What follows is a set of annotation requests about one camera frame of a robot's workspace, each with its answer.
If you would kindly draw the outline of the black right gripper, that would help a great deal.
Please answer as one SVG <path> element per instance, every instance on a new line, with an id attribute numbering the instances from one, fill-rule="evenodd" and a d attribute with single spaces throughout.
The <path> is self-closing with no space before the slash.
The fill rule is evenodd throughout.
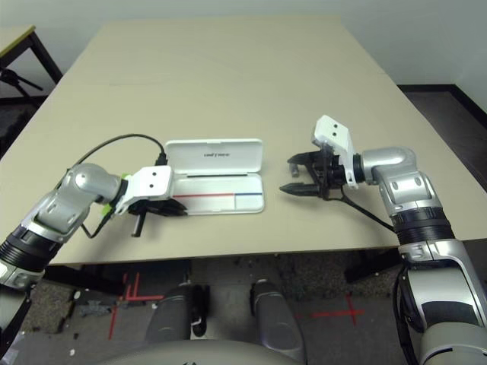
<path id="1" fill-rule="evenodd" d="M 339 163 L 339 156 L 331 149 L 311 151 L 296 154 L 287 160 L 290 164 L 314 166 L 318 178 L 317 184 L 292 182 L 279 187 L 281 192 L 295 196 L 321 197 L 330 200 L 331 192 L 342 192 L 346 184 L 343 165 Z"/>

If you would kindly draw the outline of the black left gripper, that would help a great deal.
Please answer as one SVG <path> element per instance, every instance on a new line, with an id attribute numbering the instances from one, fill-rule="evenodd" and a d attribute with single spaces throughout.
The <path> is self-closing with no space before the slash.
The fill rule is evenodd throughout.
<path id="1" fill-rule="evenodd" d="M 140 237 L 144 226 L 147 213 L 162 217 L 181 217 L 187 216 L 186 211 L 168 211 L 166 207 L 174 210 L 186 210 L 186 206 L 181 202 L 171 198 L 167 201 L 140 200 L 129 206 L 128 212 L 136 216 L 135 227 L 132 237 Z"/>

